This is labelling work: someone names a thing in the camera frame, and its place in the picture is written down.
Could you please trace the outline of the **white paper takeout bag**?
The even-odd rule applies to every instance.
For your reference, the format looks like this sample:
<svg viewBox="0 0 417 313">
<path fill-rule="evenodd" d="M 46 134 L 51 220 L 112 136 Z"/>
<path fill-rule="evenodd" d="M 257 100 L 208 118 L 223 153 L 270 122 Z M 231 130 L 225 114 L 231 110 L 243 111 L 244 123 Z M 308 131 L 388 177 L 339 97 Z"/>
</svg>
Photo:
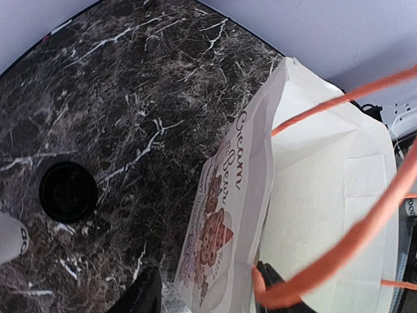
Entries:
<svg viewBox="0 0 417 313">
<path fill-rule="evenodd" d="M 203 166 L 175 277 L 192 312 L 390 311 L 416 150 L 397 169 L 353 101 L 415 77 L 344 93 L 279 63 Z"/>
</svg>

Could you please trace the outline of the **stack of black cup lids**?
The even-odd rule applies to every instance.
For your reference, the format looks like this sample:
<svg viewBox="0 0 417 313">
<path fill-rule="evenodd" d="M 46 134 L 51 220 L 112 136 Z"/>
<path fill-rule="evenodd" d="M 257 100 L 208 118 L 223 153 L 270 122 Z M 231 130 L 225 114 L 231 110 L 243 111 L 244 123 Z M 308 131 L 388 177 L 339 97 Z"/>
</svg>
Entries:
<svg viewBox="0 0 417 313">
<path fill-rule="evenodd" d="M 43 211 L 64 224 L 87 218 L 96 208 L 98 187 L 93 175 L 78 163 L 64 161 L 49 167 L 38 190 Z"/>
</svg>

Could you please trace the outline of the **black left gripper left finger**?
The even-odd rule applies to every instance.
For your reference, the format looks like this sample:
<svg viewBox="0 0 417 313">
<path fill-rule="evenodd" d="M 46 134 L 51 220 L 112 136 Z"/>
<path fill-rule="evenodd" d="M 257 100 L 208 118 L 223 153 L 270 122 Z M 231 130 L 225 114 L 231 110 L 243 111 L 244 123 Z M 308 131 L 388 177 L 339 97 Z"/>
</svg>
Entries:
<svg viewBox="0 0 417 313">
<path fill-rule="evenodd" d="M 160 313 L 162 279 L 157 266 L 144 268 L 108 313 Z"/>
</svg>

